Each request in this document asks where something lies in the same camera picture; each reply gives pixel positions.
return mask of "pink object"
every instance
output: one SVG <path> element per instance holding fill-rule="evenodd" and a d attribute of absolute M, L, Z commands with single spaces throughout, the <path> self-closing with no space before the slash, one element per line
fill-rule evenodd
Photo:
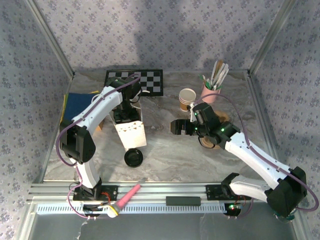
<path fill-rule="evenodd" d="M 201 93 L 201 97 L 208 95 L 208 94 L 219 94 L 220 90 L 209 90 L 208 88 L 206 88 L 205 85 L 202 86 L 202 93 Z M 211 96 L 207 96 L 205 98 L 202 99 L 202 101 L 206 102 L 207 104 L 212 104 L 217 98 L 217 95 L 211 95 Z"/>
<path fill-rule="evenodd" d="M 138 190 L 141 188 L 140 184 L 135 185 L 126 195 L 124 195 L 120 200 L 116 201 L 116 205 L 122 209 L 129 201 L 130 199 L 138 192 Z"/>

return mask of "yellow object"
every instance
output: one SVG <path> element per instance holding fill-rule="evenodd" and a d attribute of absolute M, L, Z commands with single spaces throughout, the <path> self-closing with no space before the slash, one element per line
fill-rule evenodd
<path fill-rule="evenodd" d="M 117 213 L 117 211 L 115 210 L 115 208 L 113 206 L 109 206 L 109 208 L 114 212 L 115 215 L 119 215 L 119 213 Z"/>
<path fill-rule="evenodd" d="M 66 106 L 67 106 L 67 100 L 68 100 L 68 94 L 65 94 L 63 96 L 63 109 L 62 109 L 62 114 L 61 114 L 61 118 L 60 118 L 60 123 L 62 122 L 62 119 L 64 119 L 65 110 L 66 110 Z"/>

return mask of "pink toy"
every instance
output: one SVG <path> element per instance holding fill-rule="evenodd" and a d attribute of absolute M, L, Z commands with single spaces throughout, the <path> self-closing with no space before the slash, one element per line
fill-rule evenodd
<path fill-rule="evenodd" d="M 106 213 L 110 218 L 118 216 L 121 209 L 130 201 L 130 199 L 136 194 L 136 192 L 141 188 L 140 184 L 135 185 L 126 195 L 124 195 L 120 200 L 116 201 L 114 204 L 109 206 Z"/>

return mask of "paper cup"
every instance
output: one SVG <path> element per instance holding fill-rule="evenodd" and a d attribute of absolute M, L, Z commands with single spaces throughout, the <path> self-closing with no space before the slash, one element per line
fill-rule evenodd
<path fill-rule="evenodd" d="M 179 93 L 180 108 L 182 111 L 188 111 L 188 105 L 196 100 L 196 93 L 190 88 L 184 88 Z"/>
<path fill-rule="evenodd" d="M 208 88 L 206 88 L 206 86 L 203 85 L 201 97 L 208 95 L 208 94 L 219 94 L 219 93 L 220 93 L 220 89 L 213 91 L 213 90 L 209 90 Z M 210 96 L 203 98 L 202 101 L 204 101 L 207 104 L 212 104 L 215 102 L 216 98 L 217 98 L 217 95 L 210 95 Z"/>

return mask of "checkerboard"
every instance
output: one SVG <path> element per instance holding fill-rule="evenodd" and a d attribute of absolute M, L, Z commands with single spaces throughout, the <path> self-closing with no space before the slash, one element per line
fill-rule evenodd
<path fill-rule="evenodd" d="M 106 71 L 105 82 L 108 78 L 118 77 L 126 79 L 132 74 L 141 74 L 140 85 L 143 91 L 141 96 L 163 96 L 164 85 L 163 85 L 163 71 L 159 69 L 155 70 L 109 70 Z"/>

